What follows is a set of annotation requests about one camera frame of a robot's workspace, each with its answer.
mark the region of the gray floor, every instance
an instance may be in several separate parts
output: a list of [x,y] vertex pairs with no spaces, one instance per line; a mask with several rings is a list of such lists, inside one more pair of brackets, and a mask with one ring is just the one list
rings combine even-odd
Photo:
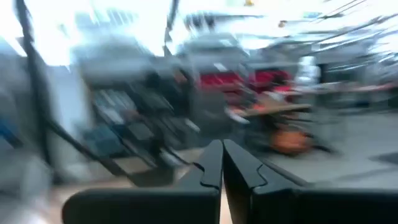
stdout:
[[319,131],[333,140],[337,155],[315,150],[295,158],[269,154],[263,159],[319,187],[398,188],[398,165],[375,158],[398,152],[398,114],[369,113],[339,119],[340,124],[324,124]]

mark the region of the metal pole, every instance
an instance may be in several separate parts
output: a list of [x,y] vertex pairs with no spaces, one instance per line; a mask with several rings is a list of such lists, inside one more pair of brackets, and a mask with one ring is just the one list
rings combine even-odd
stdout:
[[171,41],[170,31],[173,30],[174,21],[175,21],[177,12],[178,12],[179,4],[180,4],[180,0],[172,0],[171,6],[170,6],[170,11],[169,11],[169,14],[167,15],[167,25],[166,25],[165,34],[164,34],[164,46],[163,46],[165,57],[171,55],[171,52],[169,51],[169,49],[166,46],[166,43]]
[[319,22],[321,22],[321,21],[324,21],[324,20],[328,19],[329,17],[331,17],[331,16],[333,16],[333,15],[335,15],[335,14],[342,13],[342,12],[344,12],[345,10],[351,9],[352,7],[355,7],[355,6],[359,5],[359,4],[362,4],[362,3],[364,3],[364,2],[367,1],[367,0],[362,0],[362,1],[360,1],[359,3],[356,3],[356,4],[350,6],[350,7],[347,8],[347,9],[341,10],[340,12],[337,11],[337,10],[342,9],[342,8],[344,8],[344,7],[346,7],[346,6],[349,6],[350,4],[352,4],[352,3],[354,3],[354,2],[357,2],[357,1],[359,1],[359,0],[354,0],[354,1],[351,1],[351,2],[349,2],[349,3],[347,3],[347,4],[343,5],[343,6],[340,6],[340,7],[338,7],[337,9],[335,9],[335,10],[333,10],[333,11],[331,11],[331,12],[328,12],[328,13],[324,14],[323,16],[319,17],[319,18],[314,19],[314,20],[311,21],[310,23],[313,23],[313,22],[319,23]]
[[24,35],[23,44],[24,50],[27,55],[27,73],[30,76],[30,87],[32,92],[32,101],[35,108],[35,118],[36,118],[36,131],[39,137],[39,147],[44,161],[53,167],[53,161],[50,155],[49,142],[47,136],[47,123],[45,121],[45,116],[47,114],[46,110],[46,98],[44,98],[44,91],[46,86],[44,85],[42,75],[40,74],[39,68],[37,66],[37,57],[39,56],[33,46],[33,37],[31,34],[31,24],[29,19],[29,11],[24,0],[16,0],[17,15],[19,22],[21,23],[22,33]]

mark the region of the desk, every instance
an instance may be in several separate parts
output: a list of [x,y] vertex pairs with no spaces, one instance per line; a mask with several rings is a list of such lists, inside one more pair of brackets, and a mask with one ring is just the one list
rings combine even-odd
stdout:
[[278,91],[278,93],[285,96],[301,96],[301,95],[322,95],[331,93],[371,93],[375,91],[390,90],[397,87],[393,84],[385,85],[369,85],[369,86],[352,86],[350,88],[323,88],[323,89],[308,89],[308,90],[291,90],[291,91]]
[[288,111],[305,111],[311,108],[310,104],[293,104],[284,101],[277,101],[267,96],[265,93],[259,95],[258,103],[254,108],[249,109],[237,109],[232,108],[231,110],[242,117],[267,115]]

